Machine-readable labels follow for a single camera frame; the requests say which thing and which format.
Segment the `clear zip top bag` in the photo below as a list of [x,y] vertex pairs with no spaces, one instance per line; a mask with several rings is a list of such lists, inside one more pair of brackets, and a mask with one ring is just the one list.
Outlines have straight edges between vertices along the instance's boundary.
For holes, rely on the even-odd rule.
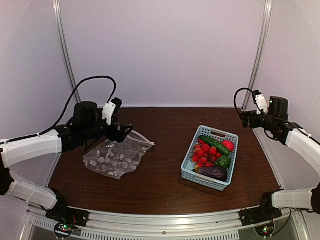
[[94,173],[119,180],[134,172],[153,146],[154,142],[133,130],[121,143],[105,140],[83,157],[83,163]]

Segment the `green toy cucumber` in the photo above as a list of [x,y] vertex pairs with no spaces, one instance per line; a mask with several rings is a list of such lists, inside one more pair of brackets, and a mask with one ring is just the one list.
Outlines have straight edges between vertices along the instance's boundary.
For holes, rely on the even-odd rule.
[[201,135],[199,139],[210,147],[215,147],[217,151],[222,155],[229,156],[231,154],[230,150],[226,146],[210,136]]

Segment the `green toy avocado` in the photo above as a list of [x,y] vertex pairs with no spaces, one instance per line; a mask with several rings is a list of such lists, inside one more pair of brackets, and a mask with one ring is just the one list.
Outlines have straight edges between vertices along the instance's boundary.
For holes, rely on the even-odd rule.
[[228,156],[222,155],[222,156],[220,156],[220,157],[218,157],[216,159],[215,164],[217,166],[220,166],[220,167],[223,167],[225,169],[228,169],[230,167],[230,165],[231,165],[231,161],[232,160]]

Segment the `light blue plastic basket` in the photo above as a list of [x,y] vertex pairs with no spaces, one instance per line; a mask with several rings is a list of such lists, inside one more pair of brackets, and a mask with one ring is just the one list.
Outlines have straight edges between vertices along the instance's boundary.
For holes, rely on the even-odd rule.
[[201,125],[181,164],[181,177],[199,185],[224,191],[231,184],[239,137]]

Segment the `purple toy eggplant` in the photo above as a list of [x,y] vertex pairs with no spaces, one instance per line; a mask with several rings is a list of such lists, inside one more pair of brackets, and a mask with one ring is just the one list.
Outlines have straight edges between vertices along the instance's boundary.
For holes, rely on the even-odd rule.
[[227,170],[222,166],[201,167],[195,170],[197,174],[225,182],[228,179]]

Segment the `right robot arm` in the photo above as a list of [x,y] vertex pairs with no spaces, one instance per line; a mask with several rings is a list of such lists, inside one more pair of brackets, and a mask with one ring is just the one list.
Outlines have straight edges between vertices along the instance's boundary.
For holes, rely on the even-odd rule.
[[[259,91],[251,94],[256,110],[243,111],[239,118],[244,128],[262,128],[272,134],[271,139],[278,141],[300,155],[317,173],[320,172],[320,143],[302,126],[289,121],[289,101],[283,97],[271,96],[266,101]],[[302,209],[320,213],[320,187],[278,190],[265,193],[262,206],[256,210],[259,220],[268,220],[276,209]]]

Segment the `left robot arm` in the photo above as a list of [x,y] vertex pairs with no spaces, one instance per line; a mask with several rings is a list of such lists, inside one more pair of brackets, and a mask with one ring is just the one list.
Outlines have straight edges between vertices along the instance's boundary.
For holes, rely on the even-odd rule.
[[71,152],[78,147],[90,146],[105,137],[122,143],[133,130],[131,126],[117,125],[115,114],[122,102],[118,98],[99,108],[95,102],[83,101],[74,106],[67,124],[54,126],[46,133],[7,139],[0,143],[0,194],[41,206],[61,222],[72,218],[72,211],[58,191],[41,187],[10,172],[10,167],[37,157]]

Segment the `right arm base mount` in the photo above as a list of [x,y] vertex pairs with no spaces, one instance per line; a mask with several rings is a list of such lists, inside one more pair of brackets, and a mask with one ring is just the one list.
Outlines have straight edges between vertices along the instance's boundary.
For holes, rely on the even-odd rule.
[[281,216],[282,211],[274,208],[272,202],[267,199],[262,199],[257,207],[243,207],[239,211],[242,226],[253,225],[255,233],[262,238],[273,236],[276,232],[275,219]]

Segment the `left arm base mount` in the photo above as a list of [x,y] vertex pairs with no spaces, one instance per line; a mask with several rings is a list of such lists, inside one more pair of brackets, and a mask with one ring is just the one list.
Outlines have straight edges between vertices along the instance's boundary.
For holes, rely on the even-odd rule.
[[59,240],[69,238],[79,227],[86,227],[89,217],[87,210],[69,207],[65,200],[58,200],[52,209],[46,209],[45,216],[56,221],[53,233]]

